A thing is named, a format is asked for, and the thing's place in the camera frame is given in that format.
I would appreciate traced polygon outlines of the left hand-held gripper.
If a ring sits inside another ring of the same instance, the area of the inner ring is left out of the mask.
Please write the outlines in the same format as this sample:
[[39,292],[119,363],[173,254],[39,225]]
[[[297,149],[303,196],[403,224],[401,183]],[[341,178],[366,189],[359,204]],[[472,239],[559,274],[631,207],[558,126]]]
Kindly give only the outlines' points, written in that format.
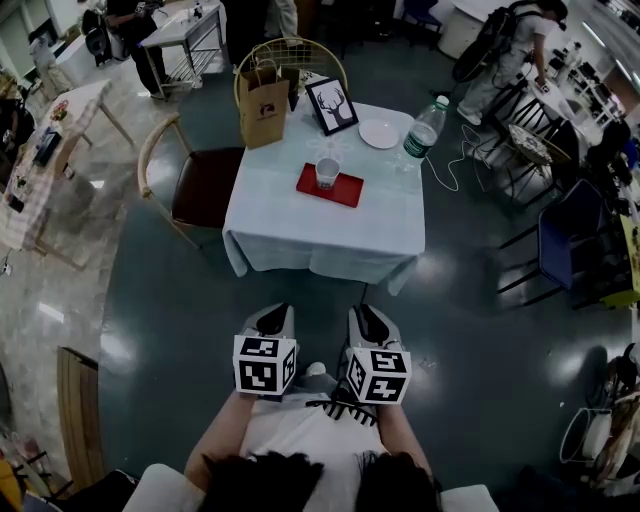
[[287,303],[251,315],[248,328],[234,337],[235,389],[260,396],[282,396],[297,370],[295,311]]

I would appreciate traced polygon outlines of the red tray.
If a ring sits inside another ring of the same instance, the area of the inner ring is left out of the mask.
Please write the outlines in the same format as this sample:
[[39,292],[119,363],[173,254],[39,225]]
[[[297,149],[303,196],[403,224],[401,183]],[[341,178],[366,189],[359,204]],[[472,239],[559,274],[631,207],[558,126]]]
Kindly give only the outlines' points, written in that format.
[[303,194],[356,208],[359,204],[363,185],[364,180],[362,178],[339,173],[332,188],[320,188],[316,181],[315,165],[306,163],[296,184],[296,190]]

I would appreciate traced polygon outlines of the white cup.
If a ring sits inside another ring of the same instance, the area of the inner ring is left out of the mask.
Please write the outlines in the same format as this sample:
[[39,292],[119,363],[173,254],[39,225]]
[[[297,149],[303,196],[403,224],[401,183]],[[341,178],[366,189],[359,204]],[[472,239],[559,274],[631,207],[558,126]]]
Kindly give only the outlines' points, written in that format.
[[332,158],[322,158],[315,165],[316,185],[320,189],[331,189],[340,173],[340,164]]

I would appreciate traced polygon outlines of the person's left forearm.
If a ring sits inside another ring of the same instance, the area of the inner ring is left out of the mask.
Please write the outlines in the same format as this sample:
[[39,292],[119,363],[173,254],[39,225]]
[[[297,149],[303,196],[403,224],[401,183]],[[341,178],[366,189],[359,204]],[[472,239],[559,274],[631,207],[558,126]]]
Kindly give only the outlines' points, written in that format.
[[240,455],[255,401],[255,395],[233,391],[196,443],[184,475],[201,490],[206,491],[211,481],[207,460],[217,462]]

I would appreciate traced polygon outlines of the person's right forearm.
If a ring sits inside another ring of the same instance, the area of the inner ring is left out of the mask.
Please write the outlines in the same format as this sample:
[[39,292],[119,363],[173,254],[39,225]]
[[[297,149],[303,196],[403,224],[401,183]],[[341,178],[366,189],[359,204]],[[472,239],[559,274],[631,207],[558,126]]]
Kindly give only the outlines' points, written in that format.
[[382,444],[391,454],[407,453],[414,463],[432,477],[426,455],[399,404],[376,406],[378,430]]

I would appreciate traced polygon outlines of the pale blue tablecloth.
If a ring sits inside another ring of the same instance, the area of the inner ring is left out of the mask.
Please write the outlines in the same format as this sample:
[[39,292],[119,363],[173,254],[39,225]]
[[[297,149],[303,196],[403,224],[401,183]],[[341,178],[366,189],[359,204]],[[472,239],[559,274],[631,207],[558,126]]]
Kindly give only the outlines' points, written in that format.
[[[362,179],[356,207],[297,191],[304,166],[323,158]],[[356,126],[325,135],[311,105],[300,102],[282,140],[245,151],[223,241],[238,276],[302,269],[384,284],[397,295],[425,251],[421,173],[400,162],[396,149],[368,145]]]

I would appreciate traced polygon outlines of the wooden chair brown seat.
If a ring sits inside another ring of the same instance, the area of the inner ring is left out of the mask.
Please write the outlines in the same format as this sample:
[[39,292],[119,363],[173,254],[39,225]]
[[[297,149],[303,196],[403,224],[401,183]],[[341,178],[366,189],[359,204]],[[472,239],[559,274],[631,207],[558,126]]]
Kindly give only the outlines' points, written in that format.
[[[171,207],[167,209],[149,185],[148,167],[156,145],[169,130],[176,134],[186,159],[177,179]],[[192,149],[180,126],[180,114],[173,113],[154,127],[140,150],[137,161],[140,196],[153,204],[168,224],[200,251],[202,246],[183,228],[220,230],[223,227],[244,152],[240,147]]]

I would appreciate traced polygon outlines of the white plate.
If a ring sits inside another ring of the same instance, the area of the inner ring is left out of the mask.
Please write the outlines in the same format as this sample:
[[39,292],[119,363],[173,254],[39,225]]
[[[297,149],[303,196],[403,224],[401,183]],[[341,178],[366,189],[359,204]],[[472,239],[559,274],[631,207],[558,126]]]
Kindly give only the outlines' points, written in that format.
[[396,128],[391,123],[379,119],[361,121],[358,132],[366,144],[380,150],[394,148],[399,140]]

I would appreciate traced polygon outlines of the brown paper bag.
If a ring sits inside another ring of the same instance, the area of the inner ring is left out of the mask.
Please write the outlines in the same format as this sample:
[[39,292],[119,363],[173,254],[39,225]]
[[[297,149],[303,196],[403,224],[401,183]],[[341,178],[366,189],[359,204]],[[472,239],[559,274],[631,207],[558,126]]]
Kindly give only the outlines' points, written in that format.
[[238,75],[240,129],[247,149],[280,141],[288,108],[289,81],[271,59]]

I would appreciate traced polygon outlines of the clear bottle green label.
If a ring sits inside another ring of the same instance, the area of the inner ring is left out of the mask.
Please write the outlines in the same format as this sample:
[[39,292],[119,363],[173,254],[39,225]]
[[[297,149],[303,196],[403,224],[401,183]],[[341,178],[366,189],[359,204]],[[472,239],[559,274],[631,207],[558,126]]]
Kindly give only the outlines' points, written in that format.
[[435,145],[444,128],[449,99],[439,95],[416,117],[403,142],[408,156],[422,160]]

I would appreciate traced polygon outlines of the brown wooden board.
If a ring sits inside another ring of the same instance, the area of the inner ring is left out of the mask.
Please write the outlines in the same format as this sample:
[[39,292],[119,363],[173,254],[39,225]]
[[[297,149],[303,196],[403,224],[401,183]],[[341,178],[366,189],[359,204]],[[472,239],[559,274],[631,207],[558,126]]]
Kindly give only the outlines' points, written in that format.
[[60,428],[72,488],[80,491],[106,476],[98,403],[98,363],[69,347],[57,349]]

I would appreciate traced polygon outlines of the black metal chair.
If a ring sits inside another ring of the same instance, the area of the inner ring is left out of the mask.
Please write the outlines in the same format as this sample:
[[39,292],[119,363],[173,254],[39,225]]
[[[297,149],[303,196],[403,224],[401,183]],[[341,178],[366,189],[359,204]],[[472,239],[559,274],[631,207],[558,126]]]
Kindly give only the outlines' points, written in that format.
[[486,116],[489,126],[497,133],[497,140],[491,146],[491,151],[498,149],[506,141],[510,134],[510,125],[525,128],[536,120],[533,130],[537,130],[538,134],[548,131],[552,125],[552,122],[549,122],[542,128],[538,128],[542,119],[548,118],[548,115],[525,79],[501,91]]

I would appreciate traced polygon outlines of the black tissue box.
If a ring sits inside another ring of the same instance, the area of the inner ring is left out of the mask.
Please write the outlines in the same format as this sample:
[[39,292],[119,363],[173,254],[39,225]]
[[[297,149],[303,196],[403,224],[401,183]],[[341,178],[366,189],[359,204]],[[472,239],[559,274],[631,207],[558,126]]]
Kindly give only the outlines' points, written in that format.
[[36,154],[32,163],[38,167],[45,167],[62,140],[57,131],[47,129],[36,145]]

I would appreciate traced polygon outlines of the white metal table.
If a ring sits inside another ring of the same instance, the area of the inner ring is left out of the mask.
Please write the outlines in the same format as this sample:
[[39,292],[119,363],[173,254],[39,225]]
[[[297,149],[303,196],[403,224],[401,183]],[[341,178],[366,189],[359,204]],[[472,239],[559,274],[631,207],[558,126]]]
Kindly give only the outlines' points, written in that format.
[[[159,97],[168,98],[171,89],[200,88],[202,75],[216,57],[222,55],[222,4],[219,0],[196,0],[193,7],[177,11],[144,39],[144,49],[159,88]],[[179,48],[184,57],[162,80],[151,56],[152,49]]]

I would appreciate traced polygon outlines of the blue office chair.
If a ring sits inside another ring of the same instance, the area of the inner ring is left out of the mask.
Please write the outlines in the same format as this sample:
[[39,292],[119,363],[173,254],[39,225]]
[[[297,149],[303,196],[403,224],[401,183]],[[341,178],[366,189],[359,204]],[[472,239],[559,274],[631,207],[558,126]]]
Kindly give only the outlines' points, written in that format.
[[401,19],[410,17],[418,27],[433,27],[439,34],[442,23],[431,14],[431,9],[438,4],[439,0],[404,0]]

